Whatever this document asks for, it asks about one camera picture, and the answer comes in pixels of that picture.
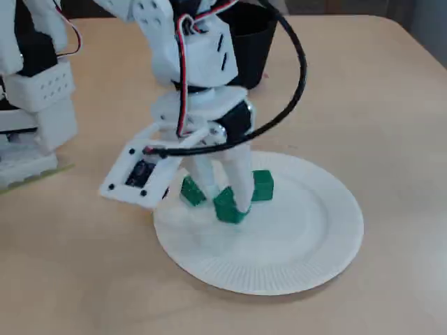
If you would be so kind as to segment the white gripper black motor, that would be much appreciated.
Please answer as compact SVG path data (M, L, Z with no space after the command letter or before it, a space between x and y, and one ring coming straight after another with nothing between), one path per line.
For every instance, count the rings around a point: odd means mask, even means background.
M200 144L224 144L237 140L254 129L256 108L247 99L242 87L223 86L189 94L182 136L177 136L181 111L181 93L171 91L152 104L152 118L161 124L161 133L167 140L183 140L201 129L207 135ZM214 176L213 161L217 154L196 155L190 159L190 175L204 195L219 195L221 189ZM247 213L252 199L251 147L241 144L224 155L223 168L237 210Z

